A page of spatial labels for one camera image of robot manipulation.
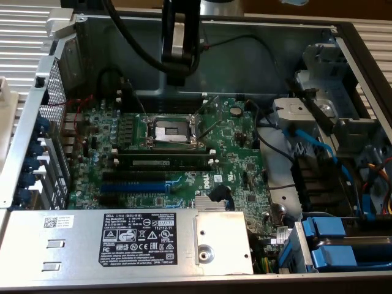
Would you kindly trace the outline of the green RAM stick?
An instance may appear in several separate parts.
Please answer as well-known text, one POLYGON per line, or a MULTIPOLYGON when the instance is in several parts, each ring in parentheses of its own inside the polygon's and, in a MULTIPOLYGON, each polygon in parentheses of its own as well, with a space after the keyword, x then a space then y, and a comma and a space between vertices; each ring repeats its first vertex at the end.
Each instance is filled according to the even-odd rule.
POLYGON ((118 154, 119 165, 123 167, 204 167, 208 162, 216 160, 213 154, 118 154))

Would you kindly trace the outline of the grey metal PC case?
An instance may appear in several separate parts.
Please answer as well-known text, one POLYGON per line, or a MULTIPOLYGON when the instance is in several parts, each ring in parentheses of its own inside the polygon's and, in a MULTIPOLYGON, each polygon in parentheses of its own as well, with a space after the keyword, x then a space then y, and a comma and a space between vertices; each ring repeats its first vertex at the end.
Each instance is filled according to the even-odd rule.
MULTIPOLYGON (((303 69, 303 52, 315 43, 338 45, 356 75, 356 93, 371 117, 377 118, 392 142, 392 87, 387 82, 356 29, 347 22, 298 21, 245 17, 202 17, 200 42, 220 43, 245 34, 256 34, 270 45, 282 67, 284 80, 294 81, 303 69)), ((7 220, 21 205, 27 211, 86 211, 110 209, 69 209, 72 175, 70 159, 61 144, 66 114, 99 108, 102 103, 121 110, 122 98, 134 97, 131 89, 210 92, 234 98, 254 112, 255 133, 265 169, 265 185, 270 194, 273 234, 259 236, 247 229, 253 274, 248 276, 199 277, 189 281, 170 280, 123 284, 48 285, 0 287, 1 292, 128 292, 182 294, 289 294, 300 293, 392 293, 392 271, 344 273, 289 273, 279 269, 277 258, 284 244, 271 245, 278 227, 293 229, 309 216, 301 210, 291 168, 293 148, 274 118, 273 102, 291 98, 287 84, 278 79, 269 54, 254 39, 239 39, 204 51, 197 71, 184 86, 167 84, 166 74, 139 57, 121 31, 104 12, 78 13, 72 9, 30 7, 0 0, 0 77, 19 93, 10 147, 0 174, 0 239, 7 220), (35 88, 36 76, 45 77, 44 88, 35 88), (45 134, 34 131, 38 117, 51 122, 45 134), (30 172, 36 183, 28 189, 30 204, 15 201, 15 191, 30 142, 45 148, 38 170, 30 172)))

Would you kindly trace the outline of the metal CPU socket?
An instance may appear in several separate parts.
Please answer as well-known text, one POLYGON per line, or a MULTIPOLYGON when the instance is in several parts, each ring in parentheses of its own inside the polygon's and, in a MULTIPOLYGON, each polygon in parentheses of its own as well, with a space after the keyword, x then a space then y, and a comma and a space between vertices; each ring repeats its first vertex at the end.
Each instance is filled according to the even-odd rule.
POLYGON ((199 133, 198 122, 192 115, 150 115, 139 120, 135 138, 137 139, 138 145, 144 148, 194 148, 168 143, 149 143, 145 139, 142 139, 142 137, 193 143, 199 142, 199 133))

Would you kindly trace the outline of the thin metal locking lever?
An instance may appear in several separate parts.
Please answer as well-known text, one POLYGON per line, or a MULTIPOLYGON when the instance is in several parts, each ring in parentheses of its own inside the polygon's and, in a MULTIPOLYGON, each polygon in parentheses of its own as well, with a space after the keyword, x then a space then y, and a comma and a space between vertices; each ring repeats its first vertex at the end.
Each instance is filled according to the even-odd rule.
POLYGON ((142 137, 142 139, 145 139, 149 143, 168 143, 168 144, 174 144, 174 145, 184 145, 184 146, 191 146, 194 148, 204 148, 205 144, 200 143, 200 142, 193 142, 193 143, 183 143, 183 142, 177 142, 177 141, 165 141, 165 140, 157 140, 153 139, 152 137, 142 137))

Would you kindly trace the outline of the green motherboard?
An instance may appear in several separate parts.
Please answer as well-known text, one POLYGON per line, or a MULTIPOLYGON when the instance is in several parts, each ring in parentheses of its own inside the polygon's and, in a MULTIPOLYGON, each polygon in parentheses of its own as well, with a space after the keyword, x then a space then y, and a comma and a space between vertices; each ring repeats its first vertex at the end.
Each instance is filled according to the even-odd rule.
POLYGON ((204 148, 211 149, 216 160, 211 171, 163 171, 171 178, 166 182, 166 193, 101 193, 103 183, 122 181, 102 181, 103 172, 120 172, 111 166, 113 148, 138 149, 135 138, 140 119, 150 115, 145 110, 123 111, 116 105, 102 103, 99 108, 91 108, 81 113, 84 117, 80 142, 70 158, 71 179, 69 209, 192 209, 196 196, 208 196, 219 185, 230 188, 235 203, 235 211, 241 211, 246 227, 262 237, 273 234, 270 210, 270 193, 265 185, 265 169, 260 153, 260 140, 255 133, 254 112, 243 102, 234 98, 214 96, 205 101, 192 115, 198 122, 198 141, 204 148), (231 107, 240 107, 241 117, 230 114, 231 107), (102 194, 120 197, 120 207, 104 207, 98 203, 102 194))

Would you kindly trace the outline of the metal port connector block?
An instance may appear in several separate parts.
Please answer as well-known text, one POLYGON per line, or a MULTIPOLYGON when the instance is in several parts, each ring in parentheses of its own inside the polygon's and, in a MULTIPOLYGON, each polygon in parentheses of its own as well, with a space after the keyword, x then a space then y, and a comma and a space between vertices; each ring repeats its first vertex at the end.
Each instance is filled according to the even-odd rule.
POLYGON ((84 117, 81 113, 68 113, 65 116, 61 130, 61 144, 68 159, 72 158, 77 147, 77 133, 83 121, 84 117))

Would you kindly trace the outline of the long black expansion slot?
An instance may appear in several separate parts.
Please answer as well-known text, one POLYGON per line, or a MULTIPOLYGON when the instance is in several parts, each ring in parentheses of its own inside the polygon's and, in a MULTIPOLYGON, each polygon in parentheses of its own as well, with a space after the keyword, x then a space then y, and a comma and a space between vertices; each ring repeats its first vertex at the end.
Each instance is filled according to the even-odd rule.
POLYGON ((106 171, 102 173, 102 181, 165 181, 171 178, 162 171, 106 171))

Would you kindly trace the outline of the blue expansion slot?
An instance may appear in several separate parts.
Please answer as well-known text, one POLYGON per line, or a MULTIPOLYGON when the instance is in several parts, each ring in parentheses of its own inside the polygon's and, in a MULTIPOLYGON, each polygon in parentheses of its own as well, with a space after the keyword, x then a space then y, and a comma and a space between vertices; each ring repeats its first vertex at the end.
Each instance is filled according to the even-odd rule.
POLYGON ((166 193, 166 182, 118 182, 103 183, 100 187, 101 193, 166 193))

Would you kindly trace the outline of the black metal strut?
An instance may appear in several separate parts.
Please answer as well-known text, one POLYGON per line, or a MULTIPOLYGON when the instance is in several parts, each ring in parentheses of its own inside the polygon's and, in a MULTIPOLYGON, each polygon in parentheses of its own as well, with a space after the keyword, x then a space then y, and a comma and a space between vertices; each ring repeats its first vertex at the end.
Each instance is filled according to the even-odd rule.
POLYGON ((333 133, 334 123, 314 102, 318 89, 300 89, 293 80, 289 80, 288 78, 285 79, 285 83, 290 89, 290 92, 302 101, 324 133, 331 135, 333 133))

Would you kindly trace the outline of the silver finned chipset heatsink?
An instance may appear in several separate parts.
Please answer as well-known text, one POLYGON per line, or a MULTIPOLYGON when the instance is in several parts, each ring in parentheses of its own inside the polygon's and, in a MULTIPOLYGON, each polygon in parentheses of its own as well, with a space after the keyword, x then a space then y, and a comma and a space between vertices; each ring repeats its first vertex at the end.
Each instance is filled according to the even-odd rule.
POLYGON ((199 211, 226 211, 226 201, 212 201, 208 196, 196 196, 194 207, 199 211))

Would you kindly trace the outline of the grey metal drive cage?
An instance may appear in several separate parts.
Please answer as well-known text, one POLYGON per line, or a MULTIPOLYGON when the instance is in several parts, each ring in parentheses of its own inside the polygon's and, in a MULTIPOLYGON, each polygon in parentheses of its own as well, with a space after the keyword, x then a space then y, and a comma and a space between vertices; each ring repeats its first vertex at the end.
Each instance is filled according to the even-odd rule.
POLYGON ((355 194, 355 213, 349 217, 392 215, 392 142, 380 121, 367 114, 356 93, 356 75, 336 44, 315 43, 302 55, 296 71, 300 89, 318 89, 314 102, 334 123, 327 135, 316 123, 311 131, 294 124, 283 129, 293 157, 332 159, 355 194))

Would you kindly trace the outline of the grey metal latch bracket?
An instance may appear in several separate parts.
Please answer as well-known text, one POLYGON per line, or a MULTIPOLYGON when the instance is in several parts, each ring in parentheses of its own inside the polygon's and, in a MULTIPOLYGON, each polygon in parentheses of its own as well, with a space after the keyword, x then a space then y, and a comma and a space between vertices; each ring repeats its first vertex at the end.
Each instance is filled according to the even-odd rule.
POLYGON ((294 124, 298 129, 311 131, 316 125, 313 115, 298 98, 278 98, 273 102, 273 110, 281 129, 294 124))

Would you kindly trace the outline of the black plastic drive bracket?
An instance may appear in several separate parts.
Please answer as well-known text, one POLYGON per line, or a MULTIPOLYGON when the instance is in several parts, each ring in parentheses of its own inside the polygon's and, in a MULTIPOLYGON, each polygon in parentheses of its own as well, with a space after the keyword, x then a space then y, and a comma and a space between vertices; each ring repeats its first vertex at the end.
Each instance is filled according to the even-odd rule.
POLYGON ((353 187, 332 159, 296 156, 291 172, 304 213, 354 215, 353 187))

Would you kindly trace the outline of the blue plastic rail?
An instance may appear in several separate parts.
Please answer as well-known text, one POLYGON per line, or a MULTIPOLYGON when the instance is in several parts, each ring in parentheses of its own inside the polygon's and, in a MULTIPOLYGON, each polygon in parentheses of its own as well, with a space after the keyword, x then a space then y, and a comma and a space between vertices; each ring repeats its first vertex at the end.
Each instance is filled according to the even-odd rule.
POLYGON ((289 273, 294 273, 296 268, 296 261, 293 251, 293 244, 291 241, 286 241, 283 249, 279 253, 277 259, 278 268, 285 269, 289 273))

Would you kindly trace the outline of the silver disk bay frame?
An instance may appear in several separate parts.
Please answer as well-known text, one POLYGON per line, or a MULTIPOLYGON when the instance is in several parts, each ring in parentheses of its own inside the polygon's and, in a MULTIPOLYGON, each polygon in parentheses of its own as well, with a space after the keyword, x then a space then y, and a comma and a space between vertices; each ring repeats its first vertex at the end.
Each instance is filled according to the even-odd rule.
POLYGON ((392 271, 392 216, 339 218, 346 232, 346 237, 343 238, 307 238, 302 226, 302 221, 307 218, 295 223, 286 240, 293 244, 296 261, 294 273, 392 271), (322 245, 351 246, 357 267, 334 271, 317 270, 311 252, 322 245))

